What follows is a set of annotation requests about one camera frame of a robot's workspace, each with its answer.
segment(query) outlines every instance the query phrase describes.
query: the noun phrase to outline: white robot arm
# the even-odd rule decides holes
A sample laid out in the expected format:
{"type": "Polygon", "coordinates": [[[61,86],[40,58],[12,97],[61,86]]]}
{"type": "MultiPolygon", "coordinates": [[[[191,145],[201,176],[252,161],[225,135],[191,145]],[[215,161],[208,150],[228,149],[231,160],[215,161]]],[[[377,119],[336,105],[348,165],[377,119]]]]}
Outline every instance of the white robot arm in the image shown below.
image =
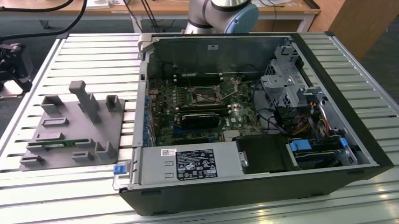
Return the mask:
{"type": "Polygon", "coordinates": [[[257,17],[251,0],[189,0],[185,33],[248,33],[257,17]]]}

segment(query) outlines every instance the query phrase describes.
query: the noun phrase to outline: desk leg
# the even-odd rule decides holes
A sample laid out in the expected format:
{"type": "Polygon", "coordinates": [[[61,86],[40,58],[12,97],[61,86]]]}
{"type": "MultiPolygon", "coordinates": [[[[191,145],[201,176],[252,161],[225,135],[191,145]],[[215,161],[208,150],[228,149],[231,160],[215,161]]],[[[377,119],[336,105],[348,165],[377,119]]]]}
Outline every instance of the desk leg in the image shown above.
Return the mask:
{"type": "Polygon", "coordinates": [[[48,29],[49,28],[49,24],[48,24],[48,20],[38,20],[40,24],[41,24],[41,27],[44,29],[48,29]]]}
{"type": "Polygon", "coordinates": [[[132,20],[132,24],[133,24],[134,33],[140,34],[141,33],[140,27],[142,29],[142,25],[141,25],[141,19],[142,18],[141,18],[141,16],[136,16],[136,19],[137,19],[137,23],[132,20]]]}
{"type": "Polygon", "coordinates": [[[308,14],[304,16],[304,19],[300,21],[297,32],[307,32],[309,30],[315,14],[308,14]]]}

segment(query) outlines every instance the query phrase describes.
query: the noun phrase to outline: green circuit board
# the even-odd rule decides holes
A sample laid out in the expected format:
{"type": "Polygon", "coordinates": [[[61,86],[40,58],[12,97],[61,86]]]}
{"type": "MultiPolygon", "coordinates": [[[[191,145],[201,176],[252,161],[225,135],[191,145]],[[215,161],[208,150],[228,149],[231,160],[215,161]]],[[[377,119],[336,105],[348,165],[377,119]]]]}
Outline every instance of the green circuit board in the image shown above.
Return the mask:
{"type": "Polygon", "coordinates": [[[261,134],[260,122],[249,101],[249,82],[239,82],[236,76],[223,76],[224,82],[217,86],[177,87],[172,81],[156,80],[150,84],[155,107],[156,146],[195,144],[225,141],[223,132],[237,130],[240,135],[261,134]],[[200,105],[228,105],[228,113],[219,118],[219,125],[212,129],[183,130],[179,119],[181,114],[176,107],[200,105]]]}

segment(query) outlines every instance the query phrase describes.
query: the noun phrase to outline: white sticker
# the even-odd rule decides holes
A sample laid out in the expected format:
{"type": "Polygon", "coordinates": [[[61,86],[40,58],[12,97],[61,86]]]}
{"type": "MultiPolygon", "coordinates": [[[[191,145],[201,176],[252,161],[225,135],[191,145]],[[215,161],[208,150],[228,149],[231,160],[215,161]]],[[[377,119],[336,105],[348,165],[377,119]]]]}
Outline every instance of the white sticker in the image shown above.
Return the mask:
{"type": "Polygon", "coordinates": [[[208,45],[208,50],[217,50],[219,49],[219,45],[208,45]]]}
{"type": "Polygon", "coordinates": [[[57,147],[64,147],[64,144],[52,144],[52,145],[44,145],[44,148],[57,148],[57,147]]]}
{"type": "Polygon", "coordinates": [[[128,11],[110,11],[110,13],[128,14],[128,11]]]}
{"type": "Polygon", "coordinates": [[[161,150],[161,156],[169,156],[176,155],[176,149],[175,148],[164,148],[161,150]]]}

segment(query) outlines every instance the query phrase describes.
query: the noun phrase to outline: barcode label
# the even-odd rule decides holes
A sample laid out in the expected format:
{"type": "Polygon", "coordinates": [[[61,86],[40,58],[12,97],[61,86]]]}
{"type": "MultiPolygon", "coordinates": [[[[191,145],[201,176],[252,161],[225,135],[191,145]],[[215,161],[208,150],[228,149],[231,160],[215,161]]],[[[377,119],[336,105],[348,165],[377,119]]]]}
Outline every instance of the barcode label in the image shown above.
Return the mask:
{"type": "Polygon", "coordinates": [[[169,156],[176,155],[176,149],[175,148],[165,148],[161,150],[161,156],[169,156]]]}

